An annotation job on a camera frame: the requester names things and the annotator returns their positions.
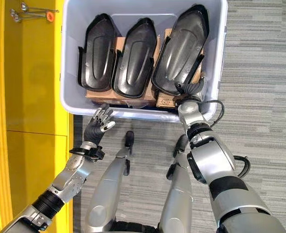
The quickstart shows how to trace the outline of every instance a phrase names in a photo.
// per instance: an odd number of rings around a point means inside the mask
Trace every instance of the plastic storage bin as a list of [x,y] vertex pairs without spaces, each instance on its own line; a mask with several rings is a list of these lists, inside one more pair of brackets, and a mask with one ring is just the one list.
[[[164,38],[164,30],[172,28],[178,16],[194,4],[202,4],[209,14],[210,34],[205,43],[202,71],[207,79],[205,100],[218,97],[222,73],[227,20],[226,0],[67,0],[64,3],[62,26],[61,103],[70,113],[91,115],[97,106],[85,97],[86,90],[77,83],[78,46],[84,45],[85,31],[97,14],[107,13],[123,36],[142,17],[154,21],[157,34]],[[209,120],[216,104],[203,108]],[[121,118],[178,122],[178,116],[163,110],[114,108],[114,116]]]

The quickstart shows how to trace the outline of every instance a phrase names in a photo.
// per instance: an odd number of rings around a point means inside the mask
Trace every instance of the robot finger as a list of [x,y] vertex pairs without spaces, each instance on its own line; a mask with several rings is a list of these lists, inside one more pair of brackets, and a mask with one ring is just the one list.
[[99,115],[98,115],[98,119],[101,121],[103,119],[103,117],[105,116],[105,112],[107,111],[107,109],[109,108],[108,104],[105,104],[104,107],[102,108],[102,110],[100,111]]
[[100,121],[102,122],[102,124],[106,123],[110,118],[110,115],[113,113],[114,111],[113,110],[109,110],[105,115],[103,115],[101,118],[100,118]]
[[115,122],[114,121],[109,121],[108,123],[104,124],[103,126],[101,126],[101,131],[104,133],[107,130],[111,129],[112,127],[115,126]]
[[102,105],[95,111],[95,113],[94,113],[92,119],[98,119],[98,116],[99,116],[100,112],[102,111],[103,108],[105,108],[106,105],[107,105],[106,103],[105,103],[105,104],[102,104]]

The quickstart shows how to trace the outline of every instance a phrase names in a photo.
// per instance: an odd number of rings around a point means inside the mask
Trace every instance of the orange tag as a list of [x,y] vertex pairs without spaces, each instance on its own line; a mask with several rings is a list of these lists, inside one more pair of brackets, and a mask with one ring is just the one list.
[[46,18],[47,18],[47,21],[53,22],[54,21],[54,14],[51,11],[47,11]]

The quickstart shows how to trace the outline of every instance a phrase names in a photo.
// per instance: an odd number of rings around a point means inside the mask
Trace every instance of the gray carpet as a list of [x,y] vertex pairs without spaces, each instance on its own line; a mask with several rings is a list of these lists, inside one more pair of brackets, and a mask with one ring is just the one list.
[[[219,92],[226,113],[214,131],[234,155],[249,157],[252,168],[245,181],[286,228],[286,0],[229,1],[227,27]],[[81,122],[75,118],[76,143]],[[101,142],[105,159],[74,199],[74,232],[82,232],[94,188],[127,130],[135,133],[134,157],[131,174],[123,179],[117,219],[157,225],[170,185],[165,174],[182,127],[118,119]],[[207,186],[192,181],[192,232],[215,232]]]

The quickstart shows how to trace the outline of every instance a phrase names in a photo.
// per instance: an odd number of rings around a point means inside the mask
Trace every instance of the brown cardboard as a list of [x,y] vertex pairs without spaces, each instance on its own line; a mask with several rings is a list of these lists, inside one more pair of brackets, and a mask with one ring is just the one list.
[[[124,42],[125,42],[125,37],[118,37],[117,43],[116,43],[116,50],[122,51]],[[157,37],[157,45],[156,45],[156,49],[153,55],[154,64],[156,63],[158,59],[159,52],[160,52],[160,37]],[[155,93],[154,93],[154,89],[152,88],[151,81],[149,82],[144,95],[138,99],[129,99],[129,98],[123,97],[115,93],[113,89],[110,89],[105,92],[94,92],[94,91],[87,90],[86,97],[98,103],[128,105],[134,108],[141,108],[147,105],[155,106],[156,104]]]
[[[170,36],[172,29],[165,29],[165,38],[167,36]],[[197,83],[201,77],[201,63],[198,66],[198,69],[196,70],[196,73],[193,76],[193,79],[191,83]],[[181,96],[170,96],[165,93],[159,92],[158,98],[157,98],[157,108],[175,108],[175,102],[177,100],[181,100],[184,95]]]

